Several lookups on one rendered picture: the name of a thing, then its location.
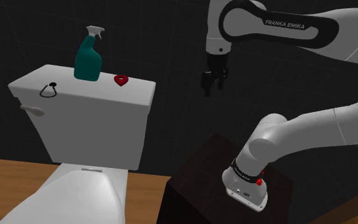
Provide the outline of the dark robot stand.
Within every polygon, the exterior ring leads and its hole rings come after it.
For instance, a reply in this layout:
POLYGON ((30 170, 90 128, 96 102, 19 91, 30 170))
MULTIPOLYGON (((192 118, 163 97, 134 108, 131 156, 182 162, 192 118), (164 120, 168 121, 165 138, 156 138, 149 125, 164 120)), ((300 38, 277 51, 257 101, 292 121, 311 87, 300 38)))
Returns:
POLYGON ((222 173, 240 148, 215 133, 167 181, 156 224, 288 224, 293 181, 264 169, 268 201, 261 212, 231 198, 222 173))

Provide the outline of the green spray bottle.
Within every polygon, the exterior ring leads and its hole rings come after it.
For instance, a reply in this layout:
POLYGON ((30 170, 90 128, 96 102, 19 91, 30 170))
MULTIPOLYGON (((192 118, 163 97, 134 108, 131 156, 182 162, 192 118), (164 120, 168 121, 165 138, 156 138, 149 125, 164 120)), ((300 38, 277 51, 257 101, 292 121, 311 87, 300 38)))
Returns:
POLYGON ((101 38, 101 32, 105 28, 89 25, 86 27, 88 36, 83 40, 76 54, 74 62, 74 77, 79 80, 97 81, 99 79, 102 58, 93 49, 96 36, 101 38))

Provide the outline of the white toilet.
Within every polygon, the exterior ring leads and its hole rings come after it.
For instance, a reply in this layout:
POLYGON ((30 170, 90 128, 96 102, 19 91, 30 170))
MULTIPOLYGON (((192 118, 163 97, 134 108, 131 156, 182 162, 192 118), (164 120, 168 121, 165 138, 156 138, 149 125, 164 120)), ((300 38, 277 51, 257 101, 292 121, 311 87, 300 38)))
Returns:
POLYGON ((0 224, 125 224, 128 172, 139 168, 156 84, 114 74, 97 81, 44 65, 9 89, 57 169, 0 224))

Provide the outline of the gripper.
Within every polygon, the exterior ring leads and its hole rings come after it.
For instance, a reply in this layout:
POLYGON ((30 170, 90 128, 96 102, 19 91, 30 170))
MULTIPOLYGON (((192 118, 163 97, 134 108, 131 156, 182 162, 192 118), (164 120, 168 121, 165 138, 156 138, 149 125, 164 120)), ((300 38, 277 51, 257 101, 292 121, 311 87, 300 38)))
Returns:
POLYGON ((215 55, 207 54, 207 71, 202 73, 200 86, 203 88, 205 96, 210 96, 210 89, 215 82, 214 75, 217 76, 217 87, 222 90, 226 78, 228 77, 228 54, 215 55))

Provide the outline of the red heart-shaped object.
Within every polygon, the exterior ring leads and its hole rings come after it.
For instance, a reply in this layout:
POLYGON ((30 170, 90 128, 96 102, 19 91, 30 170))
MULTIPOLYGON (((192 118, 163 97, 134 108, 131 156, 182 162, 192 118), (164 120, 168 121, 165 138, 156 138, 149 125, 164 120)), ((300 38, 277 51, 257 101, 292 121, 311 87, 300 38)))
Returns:
POLYGON ((124 86, 128 82, 128 77, 126 75, 116 75, 114 81, 120 87, 124 86))

